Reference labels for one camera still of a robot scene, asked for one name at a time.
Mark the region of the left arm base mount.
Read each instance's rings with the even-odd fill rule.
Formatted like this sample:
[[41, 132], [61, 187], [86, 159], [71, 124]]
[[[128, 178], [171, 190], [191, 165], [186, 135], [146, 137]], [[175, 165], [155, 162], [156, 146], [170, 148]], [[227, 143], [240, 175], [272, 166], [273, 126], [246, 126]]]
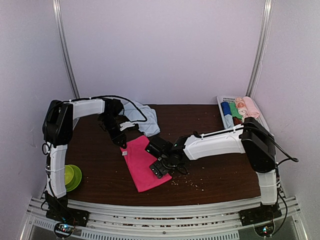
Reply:
[[50, 205], [45, 216], [68, 225], [86, 227], [89, 215], [86, 210]]

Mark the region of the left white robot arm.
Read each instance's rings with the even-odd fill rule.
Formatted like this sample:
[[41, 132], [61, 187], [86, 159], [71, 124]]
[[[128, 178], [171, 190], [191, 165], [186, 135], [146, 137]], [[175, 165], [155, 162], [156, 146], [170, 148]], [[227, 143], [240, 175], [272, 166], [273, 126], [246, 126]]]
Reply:
[[99, 115], [102, 128], [109, 133], [112, 142], [127, 147], [127, 137], [116, 117], [122, 112], [122, 102], [114, 98], [79, 98], [66, 101], [53, 100], [42, 126], [46, 145], [48, 194], [56, 199], [67, 195], [65, 187], [65, 158], [68, 144], [73, 137], [74, 120]]

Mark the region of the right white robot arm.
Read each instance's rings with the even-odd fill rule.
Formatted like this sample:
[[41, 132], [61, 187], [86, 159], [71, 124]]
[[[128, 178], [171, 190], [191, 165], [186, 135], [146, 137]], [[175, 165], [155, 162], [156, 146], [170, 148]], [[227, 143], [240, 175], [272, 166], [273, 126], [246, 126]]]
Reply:
[[276, 212], [275, 204], [278, 201], [274, 140], [274, 136], [255, 118], [247, 117], [234, 127], [202, 134], [195, 131], [179, 137], [174, 143], [155, 136], [145, 151], [156, 158], [149, 168], [159, 179], [169, 171], [182, 167], [186, 161], [245, 154], [258, 177], [262, 206], [257, 208], [256, 216], [266, 221]]

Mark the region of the magenta pink towel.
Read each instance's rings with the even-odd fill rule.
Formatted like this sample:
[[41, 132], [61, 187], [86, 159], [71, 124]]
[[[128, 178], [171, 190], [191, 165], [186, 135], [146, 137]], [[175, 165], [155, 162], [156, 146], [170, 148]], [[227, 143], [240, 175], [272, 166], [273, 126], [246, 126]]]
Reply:
[[127, 142], [126, 148], [120, 148], [139, 193], [158, 187], [172, 179], [172, 176], [168, 173], [162, 178], [157, 178], [150, 169], [150, 165], [156, 161], [156, 158], [145, 151], [149, 142], [149, 139], [142, 135]]

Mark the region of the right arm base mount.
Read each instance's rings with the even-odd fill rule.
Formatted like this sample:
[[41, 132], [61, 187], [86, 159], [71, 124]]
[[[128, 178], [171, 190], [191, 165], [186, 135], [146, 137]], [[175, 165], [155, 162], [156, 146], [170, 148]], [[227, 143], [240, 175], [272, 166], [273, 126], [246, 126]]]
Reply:
[[255, 225], [262, 222], [271, 221], [282, 216], [279, 204], [263, 205], [244, 209], [238, 212], [242, 226]]

